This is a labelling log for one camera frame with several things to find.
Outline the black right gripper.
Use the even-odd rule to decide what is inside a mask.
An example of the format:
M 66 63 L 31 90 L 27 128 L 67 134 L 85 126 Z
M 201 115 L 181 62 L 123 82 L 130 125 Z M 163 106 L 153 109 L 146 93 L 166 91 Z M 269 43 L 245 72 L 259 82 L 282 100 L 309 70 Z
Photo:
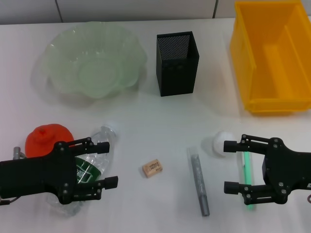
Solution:
M 224 152 L 265 153 L 262 165 L 266 185 L 225 182 L 224 193 L 242 194 L 244 204 L 286 203 L 294 190 L 311 189 L 311 154 L 287 148 L 280 138 L 243 134 L 238 141 L 224 141 Z

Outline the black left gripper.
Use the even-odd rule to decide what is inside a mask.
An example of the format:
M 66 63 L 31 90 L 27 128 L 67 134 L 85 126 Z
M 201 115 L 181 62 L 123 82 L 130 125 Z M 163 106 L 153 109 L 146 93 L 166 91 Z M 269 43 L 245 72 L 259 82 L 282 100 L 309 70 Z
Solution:
M 61 204 L 77 201 L 73 145 L 73 142 L 57 142 L 47 155 L 2 161 L 0 198 L 51 193 Z

